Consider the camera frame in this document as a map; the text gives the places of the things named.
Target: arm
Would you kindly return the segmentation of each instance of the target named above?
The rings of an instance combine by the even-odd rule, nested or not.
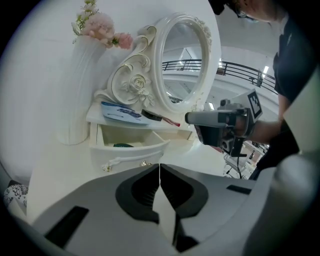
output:
[[[270,140],[280,133],[281,124],[284,118],[283,114],[290,106],[290,102],[286,97],[284,97],[281,94],[278,95],[278,100],[278,120],[273,122],[257,121],[253,128],[253,133],[247,138],[247,140],[262,144],[269,144]],[[243,120],[237,119],[236,127],[244,127],[244,125],[245,124]],[[241,131],[241,129],[236,129],[236,131],[238,134],[243,134],[243,130]]]

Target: carved rose decoration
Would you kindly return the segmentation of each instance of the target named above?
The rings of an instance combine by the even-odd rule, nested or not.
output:
[[[155,105],[154,96],[150,94],[146,88],[150,83],[151,81],[148,78],[145,78],[141,74],[136,74],[131,77],[130,81],[124,81],[121,85],[121,89],[132,94],[129,98],[132,103],[136,103],[140,100],[146,108],[149,105]]]

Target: person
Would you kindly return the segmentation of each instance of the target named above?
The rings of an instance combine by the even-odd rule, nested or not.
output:
[[[269,150],[257,164],[249,179],[256,180],[261,172],[275,167],[284,158],[299,151],[292,132],[284,120],[284,112],[299,95],[316,68],[314,50],[289,14],[274,0],[209,0],[216,15],[220,15],[225,6],[238,18],[277,22],[282,28],[279,49],[273,60],[275,78],[274,89],[278,92],[278,120],[258,121],[247,140],[267,144]],[[243,134],[244,120],[236,120],[236,133]]]

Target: pink flower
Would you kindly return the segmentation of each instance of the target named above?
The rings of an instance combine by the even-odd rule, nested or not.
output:
[[[114,35],[113,41],[114,46],[116,47],[120,47],[122,49],[130,49],[132,42],[133,42],[133,38],[130,34],[126,34],[126,33],[116,33]]]
[[[84,23],[81,34],[98,40],[112,40],[115,34],[114,21],[105,13],[96,13]]]

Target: booklet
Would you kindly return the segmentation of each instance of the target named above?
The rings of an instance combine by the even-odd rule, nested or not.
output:
[[[103,116],[106,118],[140,125],[148,125],[150,123],[148,118],[127,106],[102,101],[101,110]]]

